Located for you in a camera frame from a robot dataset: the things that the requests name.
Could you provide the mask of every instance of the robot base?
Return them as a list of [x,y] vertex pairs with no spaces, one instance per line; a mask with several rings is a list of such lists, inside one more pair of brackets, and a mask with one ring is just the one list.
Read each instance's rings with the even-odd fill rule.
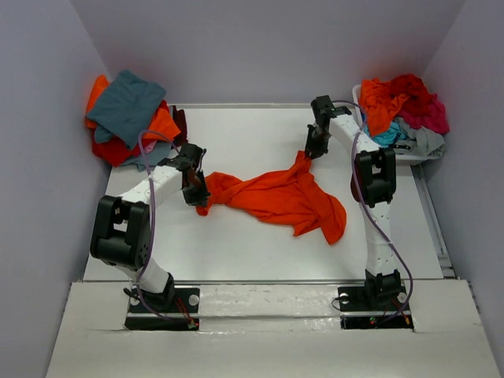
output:
[[[175,287],[175,300],[163,309],[155,309],[171,320],[161,319],[146,309],[136,298],[137,291],[130,292],[128,314],[124,326],[132,331],[197,331],[199,330],[199,288],[198,287]],[[176,301],[179,299],[194,324],[190,325],[184,315],[179,311]]]

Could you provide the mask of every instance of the cable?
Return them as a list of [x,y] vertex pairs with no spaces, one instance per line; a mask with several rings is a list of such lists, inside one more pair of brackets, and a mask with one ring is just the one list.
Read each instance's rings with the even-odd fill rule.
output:
[[332,299],[331,306],[332,306],[333,309],[337,309],[341,313],[341,309],[339,309],[338,307],[336,307],[335,304],[334,304],[334,302],[339,301],[340,299],[341,299],[341,297],[336,297],[336,298]]
[[384,232],[384,230],[382,230],[381,227],[373,220],[372,215],[369,212],[368,206],[365,204],[364,197],[362,196],[362,191],[361,191],[361,187],[360,187],[359,182],[358,182],[357,172],[355,170],[354,161],[355,161],[355,157],[357,156],[357,141],[358,141],[359,135],[362,133],[362,130],[364,130],[364,127],[367,124],[367,119],[368,119],[367,114],[366,114],[364,108],[362,108],[360,105],[356,104],[355,102],[346,101],[346,100],[336,100],[336,101],[333,101],[333,102],[343,102],[345,104],[350,104],[352,106],[355,106],[359,110],[361,110],[366,115],[364,121],[362,122],[362,126],[359,127],[359,131],[358,131],[358,133],[354,137],[354,143],[352,144],[352,152],[351,152],[352,178],[354,180],[355,187],[357,188],[359,202],[361,203],[362,209],[364,209],[365,215],[369,218],[369,221],[371,222],[371,224],[373,225],[373,227],[378,231],[378,233],[380,235],[382,235],[382,237],[384,238],[385,242],[387,242],[387,244],[389,245],[389,247],[392,249],[392,251],[394,252],[395,256],[397,257],[397,259],[399,260],[399,262],[401,262],[401,265],[404,267],[404,270],[406,270],[406,274],[408,275],[408,278],[409,278],[409,293],[406,296],[406,300],[404,301],[404,303],[402,304],[402,306],[394,314],[389,315],[388,317],[386,317],[385,319],[383,319],[380,322],[380,325],[382,325],[383,323],[386,323],[386,322],[390,321],[391,319],[394,319],[400,313],[403,313],[404,310],[406,309],[406,307],[408,306],[408,303],[410,303],[411,294],[413,293],[413,275],[411,274],[411,271],[410,271],[410,268],[408,268],[408,265],[406,265],[406,263],[402,259],[401,254],[395,248],[395,245],[393,244],[393,242],[390,240],[390,238],[387,236],[387,234]]
[[166,321],[171,321],[172,320],[171,317],[166,317],[165,315],[162,315],[161,313],[159,313],[158,311],[156,311],[155,309],[153,309],[152,307],[150,307],[147,304],[147,302],[145,301],[145,298],[143,297],[142,289],[140,288],[140,282],[141,282],[142,276],[145,273],[145,271],[147,269],[147,266],[149,265],[150,257],[152,255],[152,249],[154,247],[154,232],[155,232],[155,229],[156,229],[156,198],[154,196],[154,182],[152,180],[152,175],[151,175],[152,171],[150,170],[150,164],[149,164],[149,160],[148,160],[148,157],[147,157],[147,153],[145,152],[145,149],[143,148],[143,143],[142,143],[142,137],[145,134],[148,134],[148,133],[159,135],[165,141],[167,141],[168,143],[171,143],[172,146],[173,146],[173,148],[175,149],[175,151],[177,153],[180,152],[179,149],[178,149],[178,147],[175,145],[175,143],[173,143],[172,140],[170,140],[169,138],[166,137],[166,135],[164,135],[164,134],[162,134],[160,132],[155,132],[153,130],[143,130],[143,131],[141,131],[139,133],[140,153],[142,155],[143,163],[145,164],[145,169],[146,169],[147,175],[149,177],[149,189],[150,189],[150,240],[149,240],[149,249],[147,250],[147,256],[146,256],[145,264],[140,269],[139,275],[136,277],[136,281],[137,282],[135,283],[135,285],[136,285],[136,288],[137,288],[137,293],[138,293],[139,300],[142,303],[142,305],[147,309],[147,311],[153,313],[154,315],[160,317],[161,319],[164,319]]

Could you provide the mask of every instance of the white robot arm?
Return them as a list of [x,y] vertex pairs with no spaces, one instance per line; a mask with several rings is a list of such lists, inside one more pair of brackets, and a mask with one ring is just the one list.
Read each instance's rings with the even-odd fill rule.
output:
[[[203,171],[198,170],[205,153],[185,143],[174,159],[164,159],[150,177],[117,197],[105,195],[98,203],[91,238],[91,256],[124,272],[139,284],[143,297],[158,309],[172,301],[173,277],[150,257],[150,180],[154,185],[155,207],[179,190],[188,205],[206,206],[209,192]],[[114,225],[127,224],[126,231]]]
[[[352,144],[356,134],[359,133],[359,127],[351,115],[343,114],[332,118],[329,124],[329,134],[339,140],[345,147],[349,155],[352,152]],[[364,151],[374,152],[379,151],[380,146],[369,138],[364,132],[361,132],[357,141],[357,154]],[[372,215],[373,220],[390,238],[390,203],[376,203],[374,207],[369,207],[368,210]],[[388,243],[376,230],[369,218],[364,216],[365,237],[368,245],[368,261],[366,269],[374,276],[382,273],[383,275],[392,274],[397,269],[394,253]]]
[[311,102],[315,123],[308,125],[305,153],[315,159],[328,152],[328,140],[337,138],[352,157],[358,184],[351,180],[352,194],[364,216],[368,260],[364,286],[340,288],[340,296],[351,293],[346,310],[362,311],[387,307],[405,292],[394,252],[377,228],[390,239],[390,204],[395,193],[395,153],[381,148],[361,131],[345,106],[335,106],[329,96]]

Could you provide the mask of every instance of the orange cloth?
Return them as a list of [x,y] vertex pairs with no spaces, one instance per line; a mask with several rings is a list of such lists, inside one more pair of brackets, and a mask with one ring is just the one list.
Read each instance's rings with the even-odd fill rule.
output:
[[[86,107],[86,113],[89,112],[91,109],[93,109],[93,106],[95,106],[95,102],[100,97],[102,92],[109,86],[109,82],[107,81],[106,77],[104,75],[100,75],[96,81],[94,82],[93,89],[91,90],[91,94],[89,96],[89,100],[87,102],[87,107]],[[92,120],[88,120],[87,118],[85,119],[86,127],[90,128],[91,130],[96,129],[96,122]],[[155,132],[161,132],[164,135],[166,135],[167,138],[174,140],[177,135],[180,134],[180,130],[176,126],[175,122],[172,119],[172,116],[170,116],[170,112],[168,110],[168,107],[162,107],[160,106],[157,108],[156,113],[152,117],[152,121],[150,122],[149,125],[149,130],[153,130]],[[152,141],[152,139],[158,139],[158,140],[163,140],[162,137],[159,135],[155,134],[145,134],[142,138],[143,141]]]
[[205,216],[212,204],[225,204],[266,223],[291,225],[294,236],[320,227],[328,243],[336,243],[345,232],[347,212],[336,198],[318,187],[310,166],[311,160],[299,151],[290,169],[248,181],[214,172],[206,178],[211,193],[208,206],[196,211]]
[[402,104],[410,98],[406,93],[391,96],[390,86],[390,81],[362,80],[359,104],[366,110],[371,136],[388,130]]

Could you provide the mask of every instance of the white platform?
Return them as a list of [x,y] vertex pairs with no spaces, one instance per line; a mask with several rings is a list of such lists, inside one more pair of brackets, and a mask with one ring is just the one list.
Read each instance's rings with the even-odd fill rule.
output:
[[[186,109],[186,116],[189,140],[208,150],[205,174],[220,171],[243,180],[292,166],[304,149],[306,125],[313,122],[311,109]],[[350,158],[332,139],[329,154],[314,161],[311,172],[347,211],[345,235],[334,246],[320,229],[295,238],[289,227],[263,224],[225,206],[200,217],[179,193],[158,208],[154,257],[179,282],[363,279],[364,222],[350,193]],[[131,166],[113,169],[106,193],[119,195],[145,175]],[[415,278],[443,278],[408,166],[398,166],[391,233]],[[124,280],[124,275],[90,258],[84,279]]]
[[342,331],[324,285],[203,286],[199,332],[131,332],[123,286],[72,285],[47,378],[499,377],[465,281],[415,283],[415,332]]

